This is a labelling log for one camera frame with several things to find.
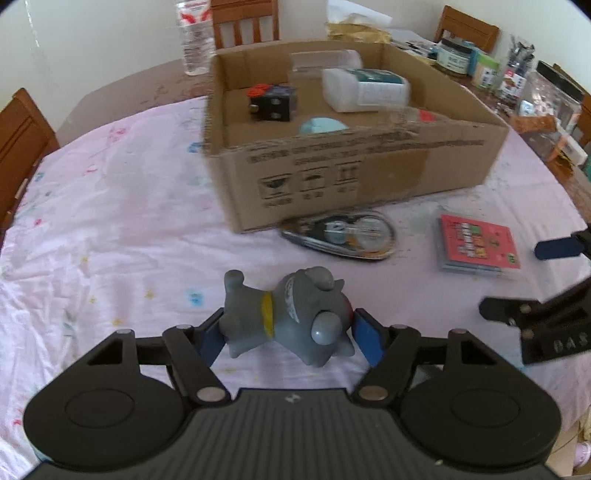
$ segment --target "red booklet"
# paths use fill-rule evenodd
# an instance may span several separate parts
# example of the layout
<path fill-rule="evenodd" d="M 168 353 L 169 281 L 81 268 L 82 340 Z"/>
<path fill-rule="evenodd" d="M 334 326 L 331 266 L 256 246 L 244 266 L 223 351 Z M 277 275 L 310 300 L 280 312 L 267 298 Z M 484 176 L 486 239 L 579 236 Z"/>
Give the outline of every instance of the red booklet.
<path fill-rule="evenodd" d="M 453 215 L 441 216 L 449 260 L 499 268 L 520 268 L 517 249 L 506 226 Z"/>

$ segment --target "screw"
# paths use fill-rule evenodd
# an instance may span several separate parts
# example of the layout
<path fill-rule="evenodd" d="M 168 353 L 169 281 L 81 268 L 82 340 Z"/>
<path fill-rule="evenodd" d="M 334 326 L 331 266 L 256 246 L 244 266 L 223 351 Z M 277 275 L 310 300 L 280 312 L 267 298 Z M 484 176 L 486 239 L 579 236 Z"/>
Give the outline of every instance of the screw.
<path fill-rule="evenodd" d="M 534 332 L 533 330 L 526 328 L 523 332 L 521 332 L 521 336 L 525 340 L 531 340 L 534 337 Z"/>
<path fill-rule="evenodd" d="M 197 392 L 197 398 L 210 403 L 222 401 L 226 398 L 226 391 L 219 387 L 203 387 Z"/>
<path fill-rule="evenodd" d="M 388 397 L 388 390 L 378 385 L 366 385 L 359 390 L 359 396 L 364 400 L 380 401 Z"/>

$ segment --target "wooden chair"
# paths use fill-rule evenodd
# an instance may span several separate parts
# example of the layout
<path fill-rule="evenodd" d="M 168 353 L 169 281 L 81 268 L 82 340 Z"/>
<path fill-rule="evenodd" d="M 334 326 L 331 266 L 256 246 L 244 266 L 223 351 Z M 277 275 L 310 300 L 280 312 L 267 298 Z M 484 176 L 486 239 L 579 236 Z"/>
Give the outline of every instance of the wooden chair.
<path fill-rule="evenodd" d="M 577 123 L 577 128 L 581 130 L 583 136 L 579 140 L 579 145 L 585 148 L 589 142 L 591 142 L 591 95 L 587 92 L 583 87 L 581 87 L 577 81 L 572 78 L 568 73 L 566 73 L 560 65 L 555 63 L 552 65 L 553 69 L 556 70 L 561 75 L 567 77 L 574 85 L 579 88 L 585 96 L 583 97 L 583 102 L 581 106 L 583 109 L 581 110 L 581 116 L 579 117 L 579 122 Z"/>
<path fill-rule="evenodd" d="M 0 248 L 27 184 L 43 157 L 58 148 L 51 126 L 21 88 L 0 111 Z"/>
<path fill-rule="evenodd" d="M 212 0 L 213 33 L 216 48 L 223 48 L 221 25 L 233 24 L 234 45 L 242 45 L 241 20 L 252 21 L 252 38 L 254 43 L 261 42 L 262 17 L 272 17 L 273 40 L 279 40 L 278 0 Z"/>
<path fill-rule="evenodd" d="M 454 37 L 474 42 L 475 46 L 487 53 L 492 51 L 499 37 L 499 27 L 496 25 L 489 25 L 449 5 L 443 8 L 441 20 L 435 33 L 435 42 L 441 40 L 443 32 L 446 30 Z"/>

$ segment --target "clear plastic container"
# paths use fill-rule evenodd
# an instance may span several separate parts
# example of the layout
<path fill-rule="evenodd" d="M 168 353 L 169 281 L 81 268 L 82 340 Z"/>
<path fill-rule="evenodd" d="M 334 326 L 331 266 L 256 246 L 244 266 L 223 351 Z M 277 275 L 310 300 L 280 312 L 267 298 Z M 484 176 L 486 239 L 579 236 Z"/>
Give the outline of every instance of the clear plastic container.
<path fill-rule="evenodd" d="M 322 78 L 324 69 L 362 69 L 357 50 L 301 51 L 290 54 L 290 81 L 298 78 Z"/>
<path fill-rule="evenodd" d="M 185 73 L 202 75 L 209 72 L 215 52 L 212 10 L 209 1 L 178 2 L 177 22 L 183 46 Z"/>
<path fill-rule="evenodd" d="M 517 101 L 517 116 L 552 115 L 556 132 L 530 132 L 522 135 L 526 143 L 543 160 L 554 158 L 573 132 L 581 113 L 583 92 L 569 79 L 543 61 L 527 76 L 525 88 Z"/>

